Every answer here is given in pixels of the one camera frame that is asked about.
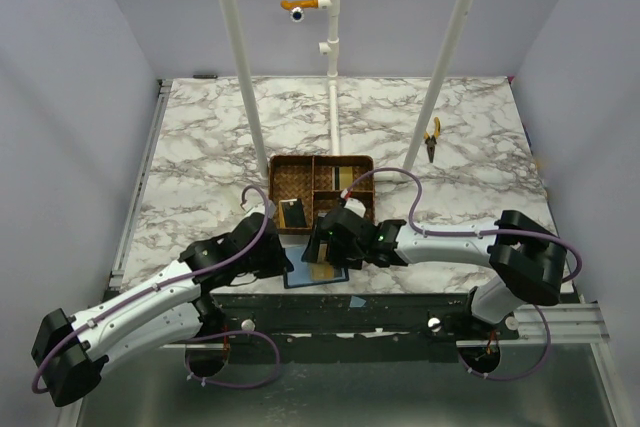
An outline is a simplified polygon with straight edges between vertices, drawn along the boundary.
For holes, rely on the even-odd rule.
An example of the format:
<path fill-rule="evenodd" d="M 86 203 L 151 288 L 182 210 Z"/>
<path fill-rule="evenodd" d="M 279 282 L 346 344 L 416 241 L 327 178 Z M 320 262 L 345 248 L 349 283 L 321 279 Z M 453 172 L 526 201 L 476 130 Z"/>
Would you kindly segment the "black VIP credit card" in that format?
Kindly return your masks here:
<path fill-rule="evenodd" d="M 279 222 L 284 229 L 307 227 L 304 205 L 300 198 L 285 199 L 279 202 Z"/>

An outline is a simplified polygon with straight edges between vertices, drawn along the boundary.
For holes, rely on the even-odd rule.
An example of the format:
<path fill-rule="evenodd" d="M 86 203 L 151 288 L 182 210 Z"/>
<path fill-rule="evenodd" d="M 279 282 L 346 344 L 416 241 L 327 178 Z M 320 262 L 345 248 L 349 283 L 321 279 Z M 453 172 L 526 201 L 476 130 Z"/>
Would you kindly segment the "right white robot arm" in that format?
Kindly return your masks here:
<path fill-rule="evenodd" d="M 524 304 L 559 303 L 567 250 L 559 238 L 515 210 L 467 231 L 430 231 L 397 219 L 375 224 L 337 206 L 316 218 L 301 260 L 346 269 L 426 262 L 490 268 L 496 276 L 473 290 L 459 317 L 462 331 L 480 339 Z"/>

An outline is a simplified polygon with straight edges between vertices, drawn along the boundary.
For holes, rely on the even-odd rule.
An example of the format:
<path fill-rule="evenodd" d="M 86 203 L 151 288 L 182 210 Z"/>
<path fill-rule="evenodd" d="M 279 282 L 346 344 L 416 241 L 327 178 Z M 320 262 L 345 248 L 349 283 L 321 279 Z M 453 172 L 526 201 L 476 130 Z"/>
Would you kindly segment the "blue leather card holder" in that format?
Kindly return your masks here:
<path fill-rule="evenodd" d="M 284 274 L 283 283 L 286 289 L 328 285 L 349 281 L 348 270 L 334 266 L 333 267 L 337 271 L 336 278 L 334 280 L 320 282 L 312 281 L 310 276 L 311 263 L 302 260 L 304 250 L 305 248 L 303 246 L 290 246 L 285 248 L 286 256 L 293 266 L 292 271 L 287 271 Z"/>

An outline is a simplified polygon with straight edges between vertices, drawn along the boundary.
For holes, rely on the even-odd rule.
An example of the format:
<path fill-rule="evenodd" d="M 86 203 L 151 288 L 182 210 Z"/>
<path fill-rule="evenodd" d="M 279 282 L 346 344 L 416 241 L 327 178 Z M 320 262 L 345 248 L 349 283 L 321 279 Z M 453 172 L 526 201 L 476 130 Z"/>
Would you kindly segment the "gold credit card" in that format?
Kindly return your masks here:
<path fill-rule="evenodd" d="M 335 268 L 327 261 L 327 244 L 321 243 L 316 261 L 310 264 L 311 280 L 314 282 L 334 280 L 336 273 Z"/>
<path fill-rule="evenodd" d="M 333 166 L 331 168 L 331 185 L 334 190 L 347 189 L 355 180 L 352 166 Z"/>

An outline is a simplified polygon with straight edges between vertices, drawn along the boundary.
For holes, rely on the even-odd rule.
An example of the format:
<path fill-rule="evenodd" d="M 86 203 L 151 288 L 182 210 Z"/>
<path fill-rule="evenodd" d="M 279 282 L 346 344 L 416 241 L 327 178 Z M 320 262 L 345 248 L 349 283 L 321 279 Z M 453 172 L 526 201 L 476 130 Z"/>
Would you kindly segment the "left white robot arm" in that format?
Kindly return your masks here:
<path fill-rule="evenodd" d="M 37 366 L 31 389 L 67 406 L 135 355 L 176 341 L 225 337 L 228 322 L 212 291 L 244 274 L 262 279 L 292 269 L 274 221 L 252 211 L 232 231 L 191 243 L 128 291 L 71 315 L 48 313 L 31 350 Z"/>

